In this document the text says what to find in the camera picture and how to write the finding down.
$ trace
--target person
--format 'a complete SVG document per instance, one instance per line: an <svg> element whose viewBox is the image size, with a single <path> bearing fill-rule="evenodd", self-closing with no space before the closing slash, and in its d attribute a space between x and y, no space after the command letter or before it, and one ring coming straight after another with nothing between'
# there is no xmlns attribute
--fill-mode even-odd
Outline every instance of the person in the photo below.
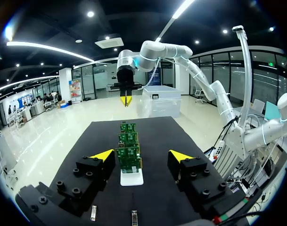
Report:
<svg viewBox="0 0 287 226"><path fill-rule="evenodd" d="M57 94L56 94L55 98L57 99L57 101L61 101L62 100L62 96L59 94L58 91L57 91Z"/></svg>
<svg viewBox="0 0 287 226"><path fill-rule="evenodd" d="M9 105L9 109L8 109L8 115L10 115L11 114L11 105Z"/></svg>
<svg viewBox="0 0 287 226"><path fill-rule="evenodd" d="M46 93L44 93L44 103L46 102L46 101L48 101L48 97L47 97L47 94Z"/></svg>

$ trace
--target yellow triangle marker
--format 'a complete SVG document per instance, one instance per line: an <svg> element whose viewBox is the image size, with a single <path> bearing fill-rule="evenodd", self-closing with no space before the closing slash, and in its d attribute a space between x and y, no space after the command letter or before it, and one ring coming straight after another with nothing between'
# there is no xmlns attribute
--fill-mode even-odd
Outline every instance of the yellow triangle marker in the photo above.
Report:
<svg viewBox="0 0 287 226"><path fill-rule="evenodd" d="M174 150L170 150L170 152L173 154L173 156L175 156L175 158L178 160L179 163L180 163L181 160L195 159L194 157L182 154L182 153L174 151Z"/></svg>
<svg viewBox="0 0 287 226"><path fill-rule="evenodd" d="M131 101L132 101L132 96L127 96L126 97L126 106L127 107L130 105Z"/></svg>
<svg viewBox="0 0 287 226"><path fill-rule="evenodd" d="M111 149L111 150L108 150L108 151L105 151L105 152L102 152L102 153L99 153L99 154L96 154L94 156L90 156L89 158L98 158L98 159L102 159L103 162L107 159L107 157L110 155L111 152L113 152L114 149Z"/></svg>

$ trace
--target circuit board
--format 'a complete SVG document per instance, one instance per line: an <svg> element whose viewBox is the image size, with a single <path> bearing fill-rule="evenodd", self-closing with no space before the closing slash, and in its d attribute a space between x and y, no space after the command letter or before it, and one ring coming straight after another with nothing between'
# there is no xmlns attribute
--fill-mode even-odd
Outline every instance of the circuit board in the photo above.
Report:
<svg viewBox="0 0 287 226"><path fill-rule="evenodd" d="M122 173L138 173L142 168L140 157L140 146L138 132L135 131L136 124L120 124L120 134L116 153Z"/></svg>
<svg viewBox="0 0 287 226"><path fill-rule="evenodd" d="M119 134L119 142L123 143L138 143L138 133L121 133Z"/></svg>
<svg viewBox="0 0 287 226"><path fill-rule="evenodd" d="M122 173L138 173L142 168L139 147L122 147L116 149Z"/></svg>
<svg viewBox="0 0 287 226"><path fill-rule="evenodd" d="M121 133L133 133L135 132L135 128L136 128L135 123L127 124L126 122L122 122L122 124L120 124Z"/></svg>

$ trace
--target white robotic arm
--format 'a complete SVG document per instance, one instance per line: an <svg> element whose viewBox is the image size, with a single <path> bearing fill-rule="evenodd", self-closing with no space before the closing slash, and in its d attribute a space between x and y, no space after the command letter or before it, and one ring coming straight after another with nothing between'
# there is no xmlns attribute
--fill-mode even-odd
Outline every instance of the white robotic arm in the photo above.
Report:
<svg viewBox="0 0 287 226"><path fill-rule="evenodd" d="M244 106L239 124L236 121L233 122L230 134L226 136L225 143L226 146L244 160L252 150L266 145L279 137L287 136L287 93L278 101L281 119L270 120L260 127L246 130L245 122L251 97L251 62L250 57L248 57L249 50L243 27L234 27L233 30L237 32L243 48L247 81L245 82ZM134 54L130 50L124 50L119 54L117 71L125 68L127 65L131 65L132 70L138 67L142 71L150 72L160 58L173 58L177 64L188 70L209 101L217 99L221 120L226 125L236 117L227 93L220 81L215 81L212 84L208 83L201 69L189 60L191 55L192 50L187 46L145 41L142 44L139 55Z"/></svg>

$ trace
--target black mat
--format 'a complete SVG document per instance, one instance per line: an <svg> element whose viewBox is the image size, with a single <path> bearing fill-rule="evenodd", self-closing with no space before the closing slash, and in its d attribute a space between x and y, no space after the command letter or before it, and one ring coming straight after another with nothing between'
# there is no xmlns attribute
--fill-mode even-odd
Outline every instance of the black mat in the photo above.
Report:
<svg viewBox="0 0 287 226"><path fill-rule="evenodd" d="M82 156L116 148L121 122L92 122L63 161L50 188L56 190L56 181L73 170L75 161ZM173 149L206 159L202 151L171 117L127 120L127 123L137 124L144 184L122 187L115 157L116 167L107 186L93 201L98 207L96 222L105 226L131 225L131 210L138 211L140 226L175 226L199 219L186 195L179 192L167 167L167 155ZM207 168L212 175L220 176L210 162ZM89 220L90 210L82 218Z"/></svg>

